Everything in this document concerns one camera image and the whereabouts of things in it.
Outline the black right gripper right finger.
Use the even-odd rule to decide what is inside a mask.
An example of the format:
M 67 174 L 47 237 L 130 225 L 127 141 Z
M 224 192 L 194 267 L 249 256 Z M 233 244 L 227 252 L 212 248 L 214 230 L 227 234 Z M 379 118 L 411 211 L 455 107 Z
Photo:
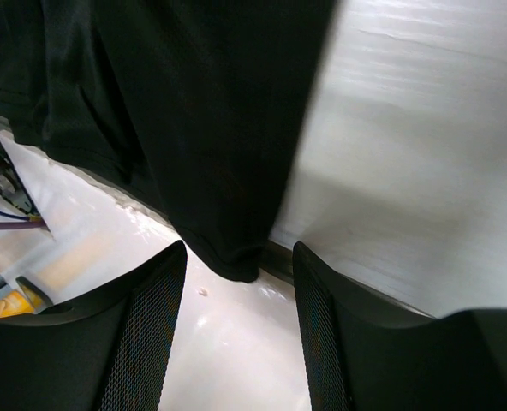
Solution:
M 315 410 L 507 410 L 507 309 L 433 319 L 293 249 L 295 300 Z

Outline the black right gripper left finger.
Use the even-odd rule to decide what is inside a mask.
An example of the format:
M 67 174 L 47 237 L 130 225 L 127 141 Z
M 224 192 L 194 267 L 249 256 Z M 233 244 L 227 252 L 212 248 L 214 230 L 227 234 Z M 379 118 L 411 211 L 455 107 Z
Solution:
M 176 329 L 181 241 L 38 314 L 0 319 L 0 410 L 155 410 Z

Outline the black t shirt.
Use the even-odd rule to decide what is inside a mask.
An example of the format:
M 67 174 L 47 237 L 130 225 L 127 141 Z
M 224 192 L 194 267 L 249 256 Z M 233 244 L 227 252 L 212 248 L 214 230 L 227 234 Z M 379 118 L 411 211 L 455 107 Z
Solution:
M 276 221 L 332 1 L 0 1 L 15 141 L 162 212 L 251 283 Z

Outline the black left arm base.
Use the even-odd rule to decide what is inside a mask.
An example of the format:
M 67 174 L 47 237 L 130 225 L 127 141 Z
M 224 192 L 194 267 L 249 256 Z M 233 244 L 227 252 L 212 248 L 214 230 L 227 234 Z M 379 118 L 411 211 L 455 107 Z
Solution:
M 28 218 L 40 220 L 37 206 L 27 192 L 25 185 L 9 159 L 9 154 L 0 143 L 0 198 L 22 214 L 11 219 L 23 220 Z

